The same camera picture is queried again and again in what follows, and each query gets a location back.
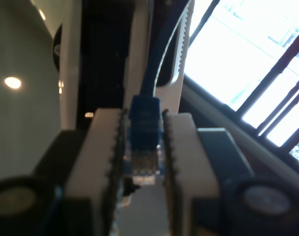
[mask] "recessed light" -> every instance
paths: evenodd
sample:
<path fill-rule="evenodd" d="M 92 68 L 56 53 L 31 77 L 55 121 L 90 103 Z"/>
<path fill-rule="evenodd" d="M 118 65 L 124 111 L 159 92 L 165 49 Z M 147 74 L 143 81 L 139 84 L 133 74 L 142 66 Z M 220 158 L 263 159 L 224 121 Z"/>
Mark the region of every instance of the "recessed light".
<path fill-rule="evenodd" d="M 40 13 L 42 19 L 45 20 L 46 19 L 45 14 L 43 14 L 43 12 L 40 9 L 39 9 L 39 13 Z"/>
<path fill-rule="evenodd" d="M 93 112 L 86 112 L 85 113 L 85 117 L 86 118 L 93 118 L 94 117 L 94 113 Z"/>
<path fill-rule="evenodd" d="M 8 77 L 4 80 L 4 82 L 12 89 L 18 89 L 21 86 L 21 81 L 15 77 Z"/>

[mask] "bright window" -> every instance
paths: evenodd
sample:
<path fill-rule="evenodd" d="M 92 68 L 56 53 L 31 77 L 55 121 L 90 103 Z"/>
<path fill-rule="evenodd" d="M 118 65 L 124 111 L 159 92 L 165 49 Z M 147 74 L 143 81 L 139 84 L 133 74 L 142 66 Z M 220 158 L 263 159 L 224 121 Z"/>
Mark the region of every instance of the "bright window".
<path fill-rule="evenodd" d="M 210 3 L 196 1 L 190 35 Z M 237 111 L 298 35 L 299 0 L 221 0 L 188 51 L 185 73 Z M 298 81 L 299 53 L 241 119 L 258 128 Z M 267 138 L 280 147 L 298 128 L 299 103 Z"/>

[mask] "toothed edge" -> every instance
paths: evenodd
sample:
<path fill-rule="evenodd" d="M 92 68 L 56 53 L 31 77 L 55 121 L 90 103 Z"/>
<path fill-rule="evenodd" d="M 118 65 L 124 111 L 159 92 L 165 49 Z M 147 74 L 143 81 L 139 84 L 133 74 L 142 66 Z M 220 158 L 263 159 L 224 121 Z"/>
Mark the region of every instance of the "toothed edge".
<path fill-rule="evenodd" d="M 65 186 L 67 197 L 90 199 L 95 235 L 104 233 L 103 197 L 110 185 L 109 174 L 113 169 L 120 117 L 120 109 L 98 109 L 95 112 Z"/>
<path fill-rule="evenodd" d="M 168 175 L 171 185 L 166 185 L 167 202 L 172 202 L 169 212 L 171 235 L 188 236 L 191 230 L 191 201 L 194 198 L 218 197 L 218 182 L 191 114 L 167 115 L 164 122 L 166 136 L 169 137 L 169 143 L 165 143 L 170 147 L 168 160 L 172 161 L 167 169 L 171 173 Z"/>

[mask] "white panel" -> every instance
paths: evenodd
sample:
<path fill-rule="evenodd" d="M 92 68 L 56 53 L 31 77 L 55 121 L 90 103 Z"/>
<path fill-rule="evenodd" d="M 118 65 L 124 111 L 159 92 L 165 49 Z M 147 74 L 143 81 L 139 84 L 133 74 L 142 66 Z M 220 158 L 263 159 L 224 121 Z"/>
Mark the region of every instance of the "white panel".
<path fill-rule="evenodd" d="M 79 86 L 82 0 L 65 3 L 60 53 L 62 129 L 75 129 Z"/>
<path fill-rule="evenodd" d="M 192 0 L 189 9 L 184 12 L 182 21 L 180 24 L 182 25 L 182 30 L 180 31 L 178 38 L 178 48 L 175 52 L 175 59 L 178 59 L 181 55 L 181 63 L 180 67 L 177 60 L 175 60 L 174 71 L 172 73 L 173 77 L 176 79 L 172 79 L 172 83 L 167 86 L 156 88 L 155 96 L 158 97 L 161 101 L 162 110 L 168 109 L 171 114 L 177 114 L 179 110 L 181 90 L 183 85 L 183 77 L 184 77 L 184 64 L 187 57 L 187 51 L 189 48 L 189 31 L 191 18 L 193 13 L 195 0 Z"/>
<path fill-rule="evenodd" d="M 120 109 L 98 109 L 95 112 L 80 154 L 65 185 L 67 197 L 84 197 L 91 200 L 95 235 L 102 235 L 102 194 L 109 184 L 107 174 L 112 168 L 111 160 L 114 157 L 120 114 Z"/>
<path fill-rule="evenodd" d="M 191 114 L 169 116 L 167 122 L 176 182 L 182 198 L 182 235 L 188 236 L 191 235 L 192 199 L 219 197 L 219 186 Z"/>

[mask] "black panel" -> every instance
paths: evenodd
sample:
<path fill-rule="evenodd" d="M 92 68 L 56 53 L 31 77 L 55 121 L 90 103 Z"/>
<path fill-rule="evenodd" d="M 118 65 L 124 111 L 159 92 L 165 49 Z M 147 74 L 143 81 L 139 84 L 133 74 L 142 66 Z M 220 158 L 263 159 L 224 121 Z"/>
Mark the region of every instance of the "black panel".
<path fill-rule="evenodd" d="M 62 131 L 34 170 L 62 188 L 72 170 L 86 136 L 85 131 Z"/>
<path fill-rule="evenodd" d="M 125 60 L 134 4 L 89 1 L 83 11 L 77 128 L 87 129 L 86 112 L 122 108 Z"/>

